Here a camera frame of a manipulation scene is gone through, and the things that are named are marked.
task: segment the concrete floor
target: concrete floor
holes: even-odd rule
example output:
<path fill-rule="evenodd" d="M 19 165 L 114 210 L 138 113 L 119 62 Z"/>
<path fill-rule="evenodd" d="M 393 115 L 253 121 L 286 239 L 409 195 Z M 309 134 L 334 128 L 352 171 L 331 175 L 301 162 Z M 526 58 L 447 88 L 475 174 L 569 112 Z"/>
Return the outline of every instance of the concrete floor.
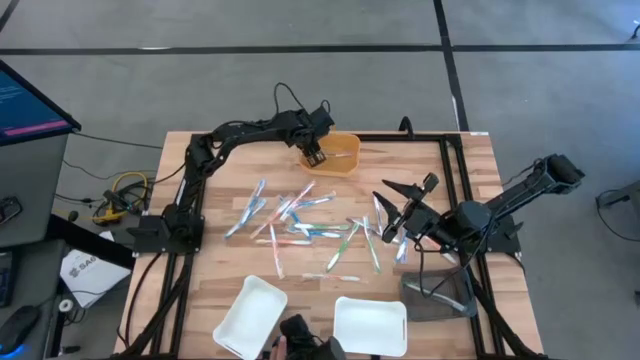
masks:
<path fill-rule="evenodd" d="M 8 2 L 0 0 L 0 12 Z M 444 3 L 454 45 L 624 43 L 640 16 L 631 0 Z M 439 43 L 434 14 L 430 1 L 418 0 L 21 0 L 0 48 Z M 339 129 L 391 130 L 404 115 L 418 130 L 456 129 L 438 52 L 2 58 L 85 133 L 122 140 L 160 145 L 170 130 L 268 117 L 277 81 L 308 106 L 329 99 Z M 553 152 L 587 173 L 575 193 L 541 199 L 517 216 L 525 221 L 520 239 L 546 352 L 637 358 L 640 244 L 605 229 L 594 197 L 640 179 L 640 52 L 456 53 L 455 61 L 470 129 L 490 132 L 504 179 Z M 285 96 L 282 104 L 293 106 Z M 103 176 L 153 170 L 159 156 L 79 137 L 66 154 Z M 65 167 L 58 191 L 96 196 L 107 185 Z M 605 215 L 640 237 L 625 205 Z M 110 354 L 125 296 L 109 294 L 65 331 L 65 344 L 83 346 L 71 358 Z"/>

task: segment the wooden table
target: wooden table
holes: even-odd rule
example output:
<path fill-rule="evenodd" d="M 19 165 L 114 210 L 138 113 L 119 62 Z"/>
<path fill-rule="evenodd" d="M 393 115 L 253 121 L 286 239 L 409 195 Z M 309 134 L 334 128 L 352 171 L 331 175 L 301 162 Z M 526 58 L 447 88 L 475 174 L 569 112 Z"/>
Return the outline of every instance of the wooden table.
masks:
<path fill-rule="evenodd" d="M 183 163 L 184 149 L 191 133 L 170 132 L 167 135 L 158 178 L 167 176 Z M 474 199 L 487 201 L 502 191 L 500 176 L 487 135 L 461 133 L 467 168 Z M 456 191 L 462 198 L 460 178 L 450 149 Z M 345 223 L 348 216 L 369 214 L 375 223 L 375 211 L 371 192 L 377 190 L 396 205 L 405 200 L 386 188 L 381 179 L 401 183 L 420 182 L 428 172 L 440 178 L 440 185 L 427 197 L 429 205 L 440 212 L 449 210 L 443 165 L 437 143 L 382 143 L 363 142 L 358 170 L 349 178 L 315 177 L 317 185 L 310 196 L 320 196 L 331 191 L 337 198 L 331 202 L 299 211 L 303 221 L 314 223 Z M 280 256 L 286 278 L 279 280 L 275 273 L 270 246 L 256 245 L 249 234 L 266 218 L 278 203 L 277 196 L 297 194 L 313 176 L 297 165 L 298 151 L 280 143 L 255 143 L 236 148 L 227 163 L 207 181 L 203 215 L 206 229 L 201 252 L 195 256 L 190 284 L 189 300 L 185 315 L 181 359 L 235 358 L 218 346 L 211 333 L 222 321 L 247 275 L 257 275 L 285 291 L 288 306 L 281 318 L 302 314 L 312 332 L 323 339 L 333 334 L 334 304 L 338 297 L 395 301 L 399 300 L 399 278 L 402 272 L 417 271 L 418 254 L 409 252 L 409 264 L 394 266 L 397 248 L 382 241 L 375 242 L 381 261 L 382 274 L 373 270 L 364 234 L 355 236 L 342 259 L 332 273 L 356 275 L 366 283 L 339 281 L 303 281 L 302 273 L 321 273 L 327 261 L 340 245 L 339 240 L 318 239 L 314 246 L 281 246 Z M 262 210 L 247 228 L 238 231 L 229 242 L 223 234 L 240 217 L 252 190 L 262 178 L 267 180 L 263 196 L 268 198 L 267 210 Z M 151 212 L 161 213 L 164 206 L 173 201 L 181 176 L 175 176 L 154 190 Z M 277 234 L 284 234 L 282 225 Z M 268 239 L 268 231 L 258 238 Z M 151 255 L 140 257 L 132 274 L 127 307 L 122 318 L 126 320 L 133 289 Z M 165 271 L 166 255 L 153 266 L 141 287 L 131 321 L 131 334 L 135 338 L 156 311 Z M 533 310 L 529 300 L 525 278 L 520 267 L 502 254 L 487 256 L 496 303 L 507 322 L 522 340 L 534 351 L 542 351 Z M 451 266 L 438 254 L 425 259 L 426 269 L 442 269 Z M 167 317 L 161 351 L 168 351 L 173 314 Z M 487 351 L 492 351 L 488 320 L 481 311 L 484 339 Z M 409 345 L 405 355 L 409 359 L 471 359 L 475 358 L 469 320 L 466 318 L 408 324 Z M 121 351 L 120 341 L 115 351 Z M 366 356 L 350 354 L 350 358 Z"/>

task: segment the person's hand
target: person's hand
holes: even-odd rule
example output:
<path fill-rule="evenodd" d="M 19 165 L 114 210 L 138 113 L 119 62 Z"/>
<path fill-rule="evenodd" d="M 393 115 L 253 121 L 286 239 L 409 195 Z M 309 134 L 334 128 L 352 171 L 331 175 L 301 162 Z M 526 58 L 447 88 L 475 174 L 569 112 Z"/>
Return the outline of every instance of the person's hand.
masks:
<path fill-rule="evenodd" d="M 280 336 L 278 344 L 271 348 L 271 356 L 269 360 L 285 360 L 287 357 L 287 338 Z"/>

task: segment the orange bowl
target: orange bowl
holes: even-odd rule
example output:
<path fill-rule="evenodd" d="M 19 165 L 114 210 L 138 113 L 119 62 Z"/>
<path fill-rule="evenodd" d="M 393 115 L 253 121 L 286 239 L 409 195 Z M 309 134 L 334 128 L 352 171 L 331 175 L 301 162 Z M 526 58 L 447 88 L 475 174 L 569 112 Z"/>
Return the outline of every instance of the orange bowl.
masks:
<path fill-rule="evenodd" d="M 304 155 L 300 155 L 300 166 L 310 174 L 322 176 L 347 177 L 351 175 L 360 161 L 360 139 L 347 133 L 329 133 L 318 141 L 327 160 L 311 167 Z"/>

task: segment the monitor screen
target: monitor screen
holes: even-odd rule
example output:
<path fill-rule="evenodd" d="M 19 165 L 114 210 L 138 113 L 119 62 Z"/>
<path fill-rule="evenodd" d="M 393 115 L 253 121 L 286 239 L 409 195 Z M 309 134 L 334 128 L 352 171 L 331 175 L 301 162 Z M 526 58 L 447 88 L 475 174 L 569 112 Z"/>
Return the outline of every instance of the monitor screen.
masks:
<path fill-rule="evenodd" d="M 0 146 L 69 133 L 76 124 L 6 64 L 0 67 Z"/>

